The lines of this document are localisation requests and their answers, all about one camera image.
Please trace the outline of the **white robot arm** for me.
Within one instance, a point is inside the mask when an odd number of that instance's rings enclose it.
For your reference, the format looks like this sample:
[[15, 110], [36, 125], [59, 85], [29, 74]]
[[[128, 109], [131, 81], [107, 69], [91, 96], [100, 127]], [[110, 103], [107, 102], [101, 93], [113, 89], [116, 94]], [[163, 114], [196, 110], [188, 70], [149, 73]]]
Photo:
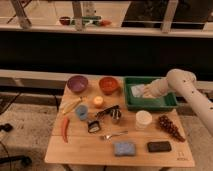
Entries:
[[170, 92], [179, 93], [213, 136], [213, 102], [196, 89], [195, 81], [194, 73], [182, 69], [171, 69], [165, 77], [155, 79], [146, 85], [144, 93], [155, 98]]

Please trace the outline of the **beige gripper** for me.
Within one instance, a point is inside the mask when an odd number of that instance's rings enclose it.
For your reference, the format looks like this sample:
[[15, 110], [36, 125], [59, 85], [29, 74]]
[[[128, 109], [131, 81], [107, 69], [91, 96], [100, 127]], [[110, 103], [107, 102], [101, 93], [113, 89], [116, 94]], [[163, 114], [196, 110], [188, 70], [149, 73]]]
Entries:
[[144, 86], [143, 96], [145, 98], [158, 98], [161, 95], [159, 84], [155, 81]]

